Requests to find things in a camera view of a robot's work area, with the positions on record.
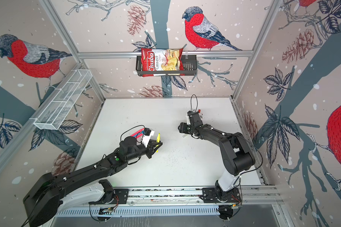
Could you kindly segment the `yellow highlighter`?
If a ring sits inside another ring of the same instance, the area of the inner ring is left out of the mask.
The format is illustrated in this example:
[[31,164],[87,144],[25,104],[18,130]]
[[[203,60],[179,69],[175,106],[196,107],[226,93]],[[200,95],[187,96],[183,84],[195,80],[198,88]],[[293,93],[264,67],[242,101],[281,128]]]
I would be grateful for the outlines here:
[[[156,140],[156,141],[157,141],[157,143],[160,143],[160,133],[158,133],[158,136],[157,136],[157,140]],[[158,147],[159,147],[159,144],[156,146],[156,148],[157,148],[157,149],[156,149],[156,153],[157,153],[158,150],[159,150]]]

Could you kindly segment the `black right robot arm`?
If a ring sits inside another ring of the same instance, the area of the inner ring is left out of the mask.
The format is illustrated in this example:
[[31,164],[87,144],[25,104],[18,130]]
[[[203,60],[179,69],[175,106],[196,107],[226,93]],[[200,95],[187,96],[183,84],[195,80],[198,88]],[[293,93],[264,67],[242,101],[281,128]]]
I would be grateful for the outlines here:
[[236,188],[241,174],[255,165],[255,157],[244,136],[237,133],[220,131],[209,124],[204,124],[199,112],[187,112],[186,123],[178,126],[180,133],[191,135],[196,139],[205,140],[217,145],[225,167],[222,176],[216,182],[216,189],[221,193],[228,193]]

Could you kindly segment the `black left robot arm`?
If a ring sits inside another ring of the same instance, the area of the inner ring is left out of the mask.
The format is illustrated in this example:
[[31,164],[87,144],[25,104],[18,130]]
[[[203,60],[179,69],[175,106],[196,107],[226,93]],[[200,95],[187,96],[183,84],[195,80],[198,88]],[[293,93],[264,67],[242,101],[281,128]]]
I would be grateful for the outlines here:
[[58,212],[83,203],[121,204],[123,196],[119,196],[107,177],[126,168],[133,159],[143,155],[151,158],[161,146],[162,142],[156,140],[144,145],[129,136],[120,142],[119,148],[94,164],[62,175],[42,175],[23,198],[27,214],[24,223],[39,227]]

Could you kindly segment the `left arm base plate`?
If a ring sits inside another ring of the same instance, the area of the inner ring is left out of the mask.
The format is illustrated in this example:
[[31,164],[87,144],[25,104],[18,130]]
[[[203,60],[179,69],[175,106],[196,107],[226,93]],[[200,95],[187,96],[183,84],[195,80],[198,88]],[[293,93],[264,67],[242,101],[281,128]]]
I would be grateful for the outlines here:
[[113,189],[111,192],[105,192],[105,194],[96,201],[90,201],[90,205],[105,205],[114,204],[122,205],[127,203],[129,190],[128,189]]

